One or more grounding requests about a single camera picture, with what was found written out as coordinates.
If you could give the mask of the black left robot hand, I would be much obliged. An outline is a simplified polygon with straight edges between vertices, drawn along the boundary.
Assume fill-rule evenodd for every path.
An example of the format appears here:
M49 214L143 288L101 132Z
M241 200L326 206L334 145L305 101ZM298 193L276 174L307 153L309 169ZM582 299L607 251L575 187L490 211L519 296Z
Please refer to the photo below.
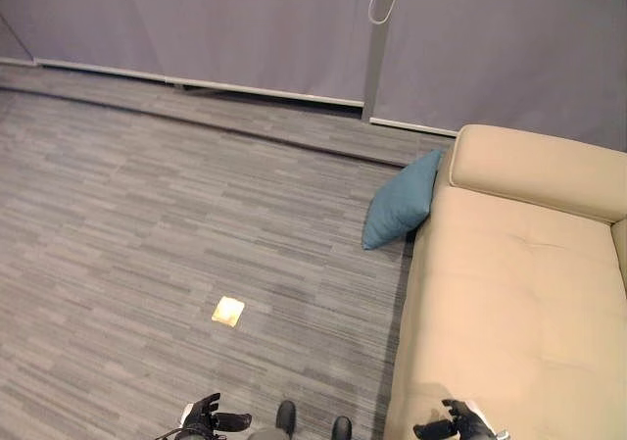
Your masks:
M217 432L241 432L252 423L250 414L224 413L218 410L221 394L211 394L194 403L187 414L183 415L181 427L195 430L200 435L213 438Z

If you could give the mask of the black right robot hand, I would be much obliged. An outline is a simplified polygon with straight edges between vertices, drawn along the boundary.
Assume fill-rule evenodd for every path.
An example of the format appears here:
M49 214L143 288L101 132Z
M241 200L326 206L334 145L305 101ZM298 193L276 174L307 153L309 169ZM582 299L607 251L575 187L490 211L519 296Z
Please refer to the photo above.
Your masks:
M457 399L444 399L442 404L448 409L451 419L416 424L412 430L418 439L452 439L456 435L461 440L497 438L494 431L466 402Z

